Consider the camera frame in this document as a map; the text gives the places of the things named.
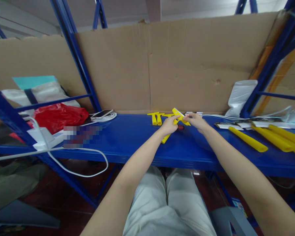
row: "person's right hand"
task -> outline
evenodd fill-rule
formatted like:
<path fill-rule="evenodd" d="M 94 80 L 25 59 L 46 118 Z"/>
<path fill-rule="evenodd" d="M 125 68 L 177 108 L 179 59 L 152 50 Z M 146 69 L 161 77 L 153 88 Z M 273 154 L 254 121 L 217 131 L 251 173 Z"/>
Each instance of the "person's right hand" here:
<path fill-rule="evenodd" d="M 210 125 L 196 113 L 188 113 L 184 116 L 183 120 L 188 121 L 190 124 L 195 126 L 200 133 L 202 133 L 204 129 L 210 127 Z"/>

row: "blue shelf upright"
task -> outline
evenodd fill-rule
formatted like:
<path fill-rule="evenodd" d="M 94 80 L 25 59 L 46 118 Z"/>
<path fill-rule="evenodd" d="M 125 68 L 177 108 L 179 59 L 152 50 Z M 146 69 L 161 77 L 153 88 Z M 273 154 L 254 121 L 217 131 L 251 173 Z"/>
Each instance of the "blue shelf upright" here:
<path fill-rule="evenodd" d="M 257 86 L 242 108 L 240 115 L 242 118 L 250 117 L 262 95 L 295 100 L 295 96 L 264 92 L 279 63 L 295 49 L 295 0 L 289 0 L 285 7 L 290 17 L 259 75 Z"/>
<path fill-rule="evenodd" d="M 94 30 L 97 29 L 98 19 L 101 20 L 100 22 L 101 22 L 102 29 L 108 28 L 102 0 L 96 1 L 96 8 L 95 8 L 95 14 L 94 14 L 94 21 L 93 21 Z"/>
<path fill-rule="evenodd" d="M 62 32 L 66 38 L 68 47 L 72 53 L 78 71 L 80 73 L 81 79 L 83 81 L 84 87 L 86 89 L 87 94 L 81 96 L 70 97 L 62 100 L 40 103 L 40 104 L 33 104 L 26 107 L 20 108 L 13 108 L 7 100 L 2 96 L 0 93 L 0 119 L 13 131 L 15 132 L 24 142 L 28 145 L 30 151 L 35 151 L 33 148 L 33 144 L 36 141 L 27 133 L 27 130 L 31 129 L 30 126 L 22 119 L 22 117 L 18 114 L 18 112 L 29 110 L 29 109 L 37 109 L 39 107 L 48 106 L 51 104 L 61 103 L 65 101 L 71 101 L 79 98 L 89 97 L 92 106 L 95 112 L 101 111 L 101 107 L 99 105 L 93 84 L 91 82 L 88 70 L 86 68 L 86 64 L 82 57 L 82 53 L 78 46 L 77 40 L 75 38 L 75 34 L 77 33 L 76 27 L 74 25 L 68 4 L 66 0 L 50 0 L 51 5 L 55 11 L 57 19 L 59 21 L 60 27 Z M 107 27 L 104 9 L 101 4 L 99 8 L 99 14 L 101 16 L 101 22 L 104 22 L 104 26 Z M 0 38 L 6 38 L 2 30 L 0 29 Z M 58 164 L 56 164 L 48 154 L 41 153 L 38 154 L 37 157 L 44 162 L 45 164 L 49 165 L 51 169 L 53 169 L 60 177 L 62 177 L 75 191 L 77 191 L 89 204 L 91 204 L 94 208 L 97 208 L 98 202 L 97 200 L 77 181 L 77 179 L 72 175 L 64 171 Z"/>
<path fill-rule="evenodd" d="M 243 14 L 247 0 L 239 0 L 235 15 Z M 251 13 L 258 13 L 257 0 L 249 0 Z"/>

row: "red plastic bag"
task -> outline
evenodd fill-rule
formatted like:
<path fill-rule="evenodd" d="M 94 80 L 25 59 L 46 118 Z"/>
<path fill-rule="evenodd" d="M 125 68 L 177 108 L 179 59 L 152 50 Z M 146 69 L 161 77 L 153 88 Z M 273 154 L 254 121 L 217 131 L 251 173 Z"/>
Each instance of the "red plastic bag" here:
<path fill-rule="evenodd" d="M 33 118 L 40 127 L 46 127 L 51 134 L 55 134 L 64 126 L 80 126 L 88 118 L 85 108 L 77 108 L 57 103 L 38 108 Z"/>

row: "smartphone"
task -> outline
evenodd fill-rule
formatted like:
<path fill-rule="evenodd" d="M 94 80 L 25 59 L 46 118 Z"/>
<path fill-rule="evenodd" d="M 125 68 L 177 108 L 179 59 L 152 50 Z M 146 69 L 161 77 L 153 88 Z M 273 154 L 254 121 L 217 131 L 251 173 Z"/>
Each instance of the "smartphone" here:
<path fill-rule="evenodd" d="M 102 110 L 98 113 L 95 113 L 94 115 L 91 116 L 92 117 L 97 117 L 97 118 L 103 118 L 105 116 L 107 116 L 108 114 L 110 114 L 113 110 Z"/>

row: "gray chair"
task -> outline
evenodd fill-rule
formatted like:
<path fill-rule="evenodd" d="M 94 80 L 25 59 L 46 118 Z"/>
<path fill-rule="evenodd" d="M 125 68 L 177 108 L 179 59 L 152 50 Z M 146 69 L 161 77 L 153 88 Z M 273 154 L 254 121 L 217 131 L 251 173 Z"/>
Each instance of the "gray chair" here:
<path fill-rule="evenodd" d="M 218 236 L 232 236 L 232 229 L 237 236 L 257 236 L 243 212 L 237 207 L 222 207 L 209 213 L 212 224 Z"/>
<path fill-rule="evenodd" d="M 0 226 L 2 225 L 59 228 L 60 220 L 20 200 L 15 200 L 0 209 Z"/>

